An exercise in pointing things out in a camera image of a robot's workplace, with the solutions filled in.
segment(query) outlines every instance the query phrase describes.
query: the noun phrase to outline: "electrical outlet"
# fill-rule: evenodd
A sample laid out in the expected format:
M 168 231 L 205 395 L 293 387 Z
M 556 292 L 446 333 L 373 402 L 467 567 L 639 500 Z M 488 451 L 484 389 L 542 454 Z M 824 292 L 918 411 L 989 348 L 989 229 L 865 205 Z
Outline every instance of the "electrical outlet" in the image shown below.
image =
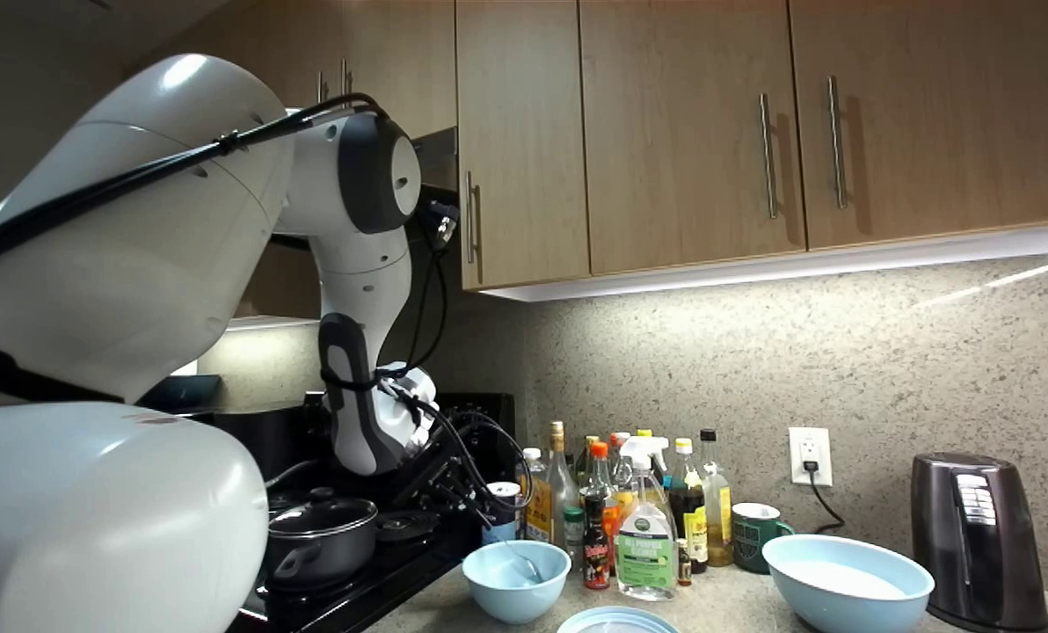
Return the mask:
M 833 484 L 831 430 L 791 427 L 791 482 L 808 484 L 806 461 L 817 461 L 817 484 Z

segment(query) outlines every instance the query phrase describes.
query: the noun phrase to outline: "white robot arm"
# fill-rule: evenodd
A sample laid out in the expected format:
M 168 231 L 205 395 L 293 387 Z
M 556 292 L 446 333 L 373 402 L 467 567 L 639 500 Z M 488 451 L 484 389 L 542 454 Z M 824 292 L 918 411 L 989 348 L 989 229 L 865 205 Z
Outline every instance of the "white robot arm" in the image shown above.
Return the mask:
M 338 461 L 421 454 L 427 376 L 376 369 L 419 189 L 369 100 L 285 115 L 213 57 L 141 70 L 64 134 L 0 205 L 0 402 L 26 402 L 0 404 L 0 633 L 232 621 L 268 534 L 259 471 L 232 435 L 123 402 L 228 328 L 274 231 L 321 266 Z

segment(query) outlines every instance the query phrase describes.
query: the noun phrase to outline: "cable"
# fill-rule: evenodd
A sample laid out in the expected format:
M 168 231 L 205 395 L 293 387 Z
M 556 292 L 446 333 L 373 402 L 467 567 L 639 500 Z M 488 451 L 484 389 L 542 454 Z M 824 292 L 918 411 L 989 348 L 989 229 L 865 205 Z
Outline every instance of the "cable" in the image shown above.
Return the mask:
M 820 525 L 817 534 L 825 534 L 825 530 L 841 530 L 845 529 L 845 516 L 820 497 L 817 490 L 817 461 L 800 461 L 806 473 L 808 473 L 808 490 L 817 497 L 817 503 L 833 516 L 831 525 Z

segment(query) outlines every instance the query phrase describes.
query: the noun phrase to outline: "light blue bowl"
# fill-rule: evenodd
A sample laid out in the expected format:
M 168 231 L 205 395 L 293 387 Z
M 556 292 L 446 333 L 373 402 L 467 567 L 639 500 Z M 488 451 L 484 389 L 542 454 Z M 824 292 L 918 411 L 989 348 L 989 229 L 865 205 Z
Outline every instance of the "light blue bowl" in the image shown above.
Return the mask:
M 936 590 L 915 560 L 833 534 L 783 534 L 761 545 L 773 586 L 824 633 L 918 631 Z
M 569 554 L 547 540 L 488 540 L 462 554 L 459 572 L 488 619 L 532 621 L 560 601 Z

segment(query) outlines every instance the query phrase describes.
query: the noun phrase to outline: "pot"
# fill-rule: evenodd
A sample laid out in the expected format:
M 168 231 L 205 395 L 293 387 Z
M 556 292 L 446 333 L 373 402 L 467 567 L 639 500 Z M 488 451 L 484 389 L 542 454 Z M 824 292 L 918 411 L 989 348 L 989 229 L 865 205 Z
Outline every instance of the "pot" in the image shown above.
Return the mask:
M 373 500 L 307 500 L 269 516 L 268 585 L 338 585 L 357 572 L 378 539 Z

